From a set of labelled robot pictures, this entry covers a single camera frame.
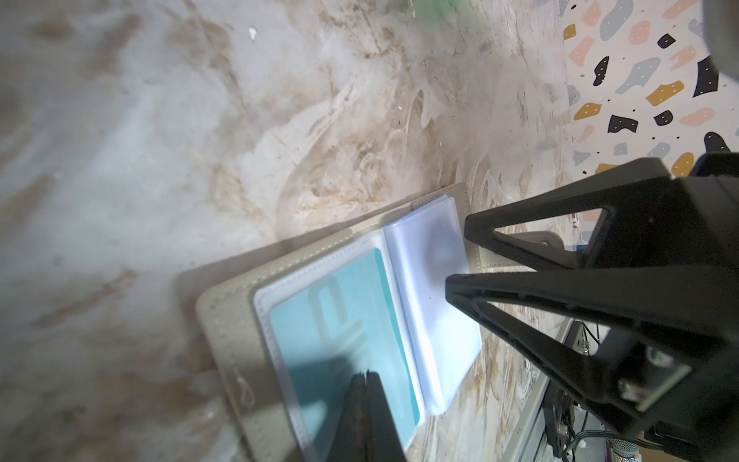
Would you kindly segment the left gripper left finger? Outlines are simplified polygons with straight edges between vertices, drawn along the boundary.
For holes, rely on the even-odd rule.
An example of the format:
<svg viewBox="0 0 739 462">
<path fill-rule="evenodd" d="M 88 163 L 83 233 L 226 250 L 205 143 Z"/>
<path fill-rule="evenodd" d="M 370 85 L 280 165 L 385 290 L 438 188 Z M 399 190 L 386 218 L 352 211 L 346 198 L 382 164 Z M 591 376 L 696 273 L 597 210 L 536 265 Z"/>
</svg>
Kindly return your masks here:
<svg viewBox="0 0 739 462">
<path fill-rule="evenodd" d="M 365 429 L 366 377 L 354 375 L 338 423 L 327 461 L 366 461 L 367 444 Z"/>
</svg>

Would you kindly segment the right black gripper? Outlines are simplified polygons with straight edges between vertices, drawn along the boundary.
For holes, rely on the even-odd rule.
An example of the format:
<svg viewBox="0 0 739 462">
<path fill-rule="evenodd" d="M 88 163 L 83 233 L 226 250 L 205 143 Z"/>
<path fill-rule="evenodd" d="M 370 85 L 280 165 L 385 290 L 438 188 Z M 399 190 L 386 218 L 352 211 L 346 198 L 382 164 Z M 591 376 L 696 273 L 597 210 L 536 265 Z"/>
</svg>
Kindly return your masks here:
<svg viewBox="0 0 739 462">
<path fill-rule="evenodd" d="M 671 182 L 659 159 L 640 158 L 467 216 L 465 239 L 496 254 L 497 266 L 538 273 L 452 275 L 446 300 L 590 400 L 612 429 L 670 434 L 702 460 L 734 461 L 738 157 L 706 154 Z M 550 230 L 502 231 L 589 211 L 600 217 L 585 248 L 567 249 Z M 498 302 L 607 325 L 609 346 L 582 358 Z"/>
</svg>

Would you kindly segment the grey card holder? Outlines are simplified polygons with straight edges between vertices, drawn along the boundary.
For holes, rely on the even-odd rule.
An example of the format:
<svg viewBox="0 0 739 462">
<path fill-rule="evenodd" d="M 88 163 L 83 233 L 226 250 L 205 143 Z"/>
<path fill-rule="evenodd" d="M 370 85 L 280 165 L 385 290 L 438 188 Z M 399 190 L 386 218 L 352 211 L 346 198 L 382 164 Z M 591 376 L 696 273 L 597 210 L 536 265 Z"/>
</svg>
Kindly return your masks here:
<svg viewBox="0 0 739 462">
<path fill-rule="evenodd" d="M 205 292 L 196 312 L 255 461 L 325 461 L 354 375 L 377 373 L 410 461 L 527 461 L 548 381 L 448 305 L 454 273 L 512 263 L 463 239 L 465 184 Z"/>
</svg>

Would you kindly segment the teal credit card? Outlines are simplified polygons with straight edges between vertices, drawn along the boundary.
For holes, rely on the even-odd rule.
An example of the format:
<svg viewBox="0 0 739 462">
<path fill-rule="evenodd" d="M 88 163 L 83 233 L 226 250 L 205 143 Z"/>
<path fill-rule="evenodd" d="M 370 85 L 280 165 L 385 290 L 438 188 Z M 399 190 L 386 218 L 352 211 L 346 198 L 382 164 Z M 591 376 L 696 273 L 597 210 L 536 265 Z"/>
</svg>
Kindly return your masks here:
<svg viewBox="0 0 739 462">
<path fill-rule="evenodd" d="M 410 445 L 425 410 L 378 244 L 331 252 L 259 289 L 253 304 L 306 460 L 326 460 L 358 373 L 379 374 L 400 442 Z"/>
</svg>

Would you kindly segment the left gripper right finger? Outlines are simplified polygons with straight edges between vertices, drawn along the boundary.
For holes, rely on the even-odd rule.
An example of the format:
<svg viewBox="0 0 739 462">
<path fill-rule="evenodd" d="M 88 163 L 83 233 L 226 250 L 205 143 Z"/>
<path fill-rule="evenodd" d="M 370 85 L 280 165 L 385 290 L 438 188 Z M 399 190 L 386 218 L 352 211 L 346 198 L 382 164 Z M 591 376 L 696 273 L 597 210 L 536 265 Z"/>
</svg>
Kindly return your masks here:
<svg viewBox="0 0 739 462">
<path fill-rule="evenodd" d="M 406 461 L 389 402 L 378 373 L 367 373 L 366 460 Z"/>
</svg>

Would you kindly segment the green card tray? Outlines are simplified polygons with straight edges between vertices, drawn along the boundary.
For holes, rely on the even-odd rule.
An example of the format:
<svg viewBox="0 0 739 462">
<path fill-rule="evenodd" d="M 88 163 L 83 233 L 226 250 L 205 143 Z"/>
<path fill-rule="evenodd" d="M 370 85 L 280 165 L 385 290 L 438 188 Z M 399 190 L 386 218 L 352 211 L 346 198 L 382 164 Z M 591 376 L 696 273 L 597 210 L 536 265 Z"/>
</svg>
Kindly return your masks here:
<svg viewBox="0 0 739 462">
<path fill-rule="evenodd" d="M 391 0 L 386 2 L 386 9 L 408 13 L 411 18 L 425 23 L 436 23 L 454 17 L 462 4 L 461 0 Z"/>
</svg>

